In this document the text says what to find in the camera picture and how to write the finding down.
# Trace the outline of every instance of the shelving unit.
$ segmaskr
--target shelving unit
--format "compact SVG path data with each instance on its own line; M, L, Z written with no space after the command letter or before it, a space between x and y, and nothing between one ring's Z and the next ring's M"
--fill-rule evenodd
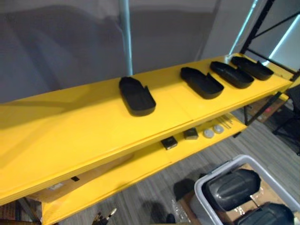
M266 81L255 79L248 88L237 89L209 69L212 61L230 64L234 55L240 54L134 75L149 87L157 103L155 111L143 117L127 111L118 88L119 78L3 104L0 205L135 152L134 159L67 195L45 199L43 224L48 225L242 131L246 126L228 115L232 128L212 139L204 139L201 133L204 126L217 122L215 118L284 91L291 82L275 71ZM224 85L223 92L215 99L201 98L181 80L182 67L210 72ZM196 141L183 139L182 132L191 127L197 127L200 134ZM159 141L172 135L178 139L178 146L166 151Z
M212 128L215 124L220 124L217 119L196 127L199 134L197 140L185 140L182 133L176 134L174 137L178 141L178 145L170 150L165 150L160 142L152 144L135 152L133 159L59 199L53 200L50 196L45 196L45 199L42 199L43 224L50 225L69 217L246 128L233 115L227 114L226 116L231 120L231 122L226 121L230 128L225 128L221 124L225 129L224 132L215 134L211 139L203 136L203 130Z

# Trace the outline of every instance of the plastic bin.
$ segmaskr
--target plastic bin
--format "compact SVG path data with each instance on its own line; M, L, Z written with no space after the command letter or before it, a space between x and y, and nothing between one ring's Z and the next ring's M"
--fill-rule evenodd
M195 195L190 202L190 206L202 225L223 224L205 198L202 192L203 184L218 175L226 174L246 163L250 164L254 171L257 172L260 177L270 185L270 187L287 204L292 212L300 211L300 204L289 193L287 193L287 191L284 190L284 188L261 165L259 165L257 161L247 155L238 155L232 160L219 166L217 169L211 171L204 177L200 178L195 183Z

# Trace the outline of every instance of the black plastic part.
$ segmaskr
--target black plastic part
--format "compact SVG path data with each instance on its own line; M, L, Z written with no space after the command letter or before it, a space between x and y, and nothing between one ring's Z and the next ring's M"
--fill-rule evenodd
M79 181L80 179L78 178L78 177L76 177L76 176L74 176L74 177L71 177L71 179L73 180L73 181Z
M211 62L210 68L237 88L246 88L254 81L252 76L241 69L235 69L222 62Z
M254 63L246 58L234 56L232 57L231 62L241 70L262 81L269 79L274 73L272 70L261 64L260 61Z
M145 116L152 113L156 102L147 86L132 77L122 77L119 82L123 100L128 111L134 116Z
M203 193L214 209L230 211L250 201L260 183L256 172L239 169L209 180L203 186Z
M197 94L205 99L217 97L224 89L224 86L214 79L210 73L206 76L197 69L183 67L180 76Z
M169 149L174 148L175 146L177 146L177 141L176 141L176 139L173 136L161 140L161 143L163 144L163 146L167 150L169 150Z
M184 135L184 138L187 139L187 140L197 139L199 137L198 132L197 132L195 127L192 127L188 130L185 130L183 132L183 135Z
M266 203L258 209L246 214L236 225L293 225L292 211L282 204Z

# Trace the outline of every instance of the gray carpet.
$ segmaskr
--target gray carpet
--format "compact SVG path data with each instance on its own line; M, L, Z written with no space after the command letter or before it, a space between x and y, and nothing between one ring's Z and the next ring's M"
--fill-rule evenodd
M241 117L240 111L234 114ZM59 224L91 225L99 211L108 215L114 207L118 211L109 223L112 225L162 223L167 213L175 214L178 221L180 217L185 221L184 214L175 204L174 184L186 179L188 191L201 173L209 172L238 154L258 160L300 202L300 157L264 124L255 121L237 138L230 137L206 148Z

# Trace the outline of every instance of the small square object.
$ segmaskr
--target small square object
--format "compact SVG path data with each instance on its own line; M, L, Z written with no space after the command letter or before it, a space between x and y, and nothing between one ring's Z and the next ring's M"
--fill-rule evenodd
M174 148L175 146L177 146L177 141L176 141L176 139L173 136L168 137L166 139L163 139L161 141L161 143L163 144L163 146L167 150L169 150L169 149Z
M195 127L184 131L183 135L186 140L195 140L199 137Z

